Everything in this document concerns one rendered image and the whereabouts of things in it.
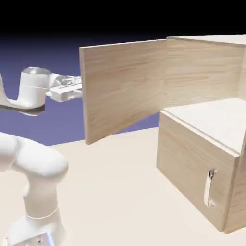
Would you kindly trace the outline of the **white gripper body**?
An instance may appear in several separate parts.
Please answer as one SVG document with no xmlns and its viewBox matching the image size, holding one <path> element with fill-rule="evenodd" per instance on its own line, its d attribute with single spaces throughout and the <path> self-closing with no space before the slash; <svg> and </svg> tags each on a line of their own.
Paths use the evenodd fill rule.
<svg viewBox="0 0 246 246">
<path fill-rule="evenodd" d="M 57 86 L 50 89 L 50 98 L 56 102 L 66 102 L 82 97 L 82 83 Z"/>
</svg>

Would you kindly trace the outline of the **large light wood cabinet door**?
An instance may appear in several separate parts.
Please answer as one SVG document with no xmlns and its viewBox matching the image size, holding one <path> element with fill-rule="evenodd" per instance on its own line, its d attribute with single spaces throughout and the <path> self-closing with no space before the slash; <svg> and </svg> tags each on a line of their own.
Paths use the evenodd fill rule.
<svg viewBox="0 0 246 246">
<path fill-rule="evenodd" d="M 165 39 L 80 47 L 87 144 L 162 108 L 165 55 Z"/>
</svg>

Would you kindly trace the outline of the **small light wood cabinet door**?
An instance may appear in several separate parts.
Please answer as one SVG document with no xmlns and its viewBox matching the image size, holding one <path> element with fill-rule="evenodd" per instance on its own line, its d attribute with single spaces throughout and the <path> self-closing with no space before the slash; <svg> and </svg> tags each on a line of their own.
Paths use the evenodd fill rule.
<svg viewBox="0 0 246 246">
<path fill-rule="evenodd" d="M 157 168 L 219 230 L 225 231 L 238 153 L 166 111 L 160 112 Z M 203 202 L 207 173 L 217 169 L 210 197 Z"/>
</svg>

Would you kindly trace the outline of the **light wood cabinet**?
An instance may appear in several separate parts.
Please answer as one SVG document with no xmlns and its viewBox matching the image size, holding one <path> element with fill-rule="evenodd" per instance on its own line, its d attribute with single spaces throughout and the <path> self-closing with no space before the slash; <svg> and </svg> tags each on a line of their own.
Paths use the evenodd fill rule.
<svg viewBox="0 0 246 246">
<path fill-rule="evenodd" d="M 164 107 L 238 153 L 225 234 L 246 227 L 246 35 L 168 37 Z"/>
</svg>

